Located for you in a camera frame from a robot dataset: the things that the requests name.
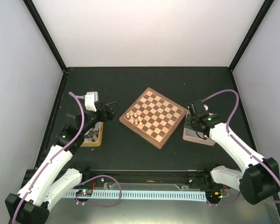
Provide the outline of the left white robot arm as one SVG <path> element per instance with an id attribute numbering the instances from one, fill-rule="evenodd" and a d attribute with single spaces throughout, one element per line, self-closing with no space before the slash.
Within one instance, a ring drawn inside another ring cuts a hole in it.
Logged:
<path id="1" fill-rule="evenodd" d="M 95 110 L 78 102 L 78 111 L 69 112 L 66 122 L 52 145 L 47 157 L 31 179 L 17 194 L 5 199 L 10 223 L 43 224 L 55 204 L 75 186 L 86 186 L 93 180 L 90 167 L 75 164 L 58 177 L 62 168 L 84 142 L 84 135 L 99 122 L 113 120 L 117 102 L 95 102 Z"/>

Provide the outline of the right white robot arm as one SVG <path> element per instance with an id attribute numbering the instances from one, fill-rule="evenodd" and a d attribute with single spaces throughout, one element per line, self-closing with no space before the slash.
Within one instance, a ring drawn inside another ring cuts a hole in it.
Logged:
<path id="1" fill-rule="evenodd" d="M 252 205 L 280 192 L 279 165 L 274 158 L 266 159 L 251 149 L 217 114 L 209 113 L 201 100 L 189 104 L 187 109 L 185 127 L 215 141 L 239 167 L 239 170 L 225 166 L 212 169 L 203 176 L 206 187 L 227 185 Z"/>

